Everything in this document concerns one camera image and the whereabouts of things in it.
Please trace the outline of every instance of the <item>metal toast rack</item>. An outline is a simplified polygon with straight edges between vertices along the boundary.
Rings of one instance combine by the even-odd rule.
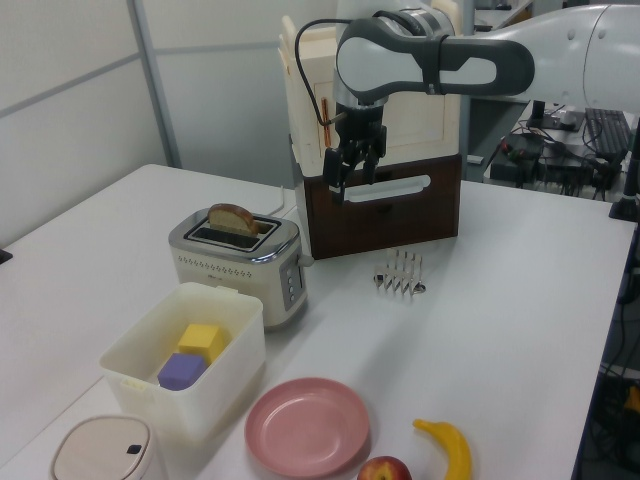
[[[422,255],[387,249],[387,265],[375,267],[373,281],[378,288],[399,290],[403,295],[424,293],[427,287],[422,283]]]

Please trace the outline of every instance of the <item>round container lid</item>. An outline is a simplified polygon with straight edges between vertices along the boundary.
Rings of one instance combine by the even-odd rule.
[[[53,459],[52,478],[123,480],[140,465],[150,439],[149,428],[135,418],[86,420],[62,442]]]

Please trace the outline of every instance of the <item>purple sponge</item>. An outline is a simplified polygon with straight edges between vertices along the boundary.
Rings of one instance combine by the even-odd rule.
[[[160,386],[168,390],[184,390],[196,383],[207,369],[200,355],[174,353],[158,374]]]

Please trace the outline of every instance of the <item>bread slice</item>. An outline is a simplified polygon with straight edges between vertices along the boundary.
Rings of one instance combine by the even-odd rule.
[[[238,235],[254,237],[258,234],[258,224],[251,212],[229,203],[218,203],[209,209],[209,225]]]

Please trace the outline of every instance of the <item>white table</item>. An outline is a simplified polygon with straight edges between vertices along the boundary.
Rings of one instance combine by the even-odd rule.
[[[33,361],[21,376],[1,363],[14,392],[0,404],[10,426],[0,432],[5,461],[24,448],[0,478],[46,478],[73,425],[118,411],[97,359],[177,283],[169,231],[203,205],[229,201],[265,212],[278,197],[272,187],[144,167],[7,249],[15,258],[0,266],[3,360],[34,351],[53,360]],[[258,392],[301,376],[346,383],[369,410],[364,454],[395,455],[414,478],[442,478],[446,469],[444,454],[411,427],[422,417],[459,426],[476,480],[567,480],[633,232],[607,214],[604,203],[463,182],[459,236],[406,247],[425,259],[426,293],[410,301],[377,291],[372,274],[384,252],[316,262],[307,270],[305,316],[267,336]],[[295,219],[295,210],[287,216]],[[27,266],[31,273],[21,272]],[[20,348],[16,339],[25,341]],[[43,382],[49,377],[65,388]],[[170,477],[279,478],[244,447],[243,420],[255,398],[200,448],[163,439]],[[15,438],[21,427],[26,433]],[[357,466],[335,478],[355,477]]]

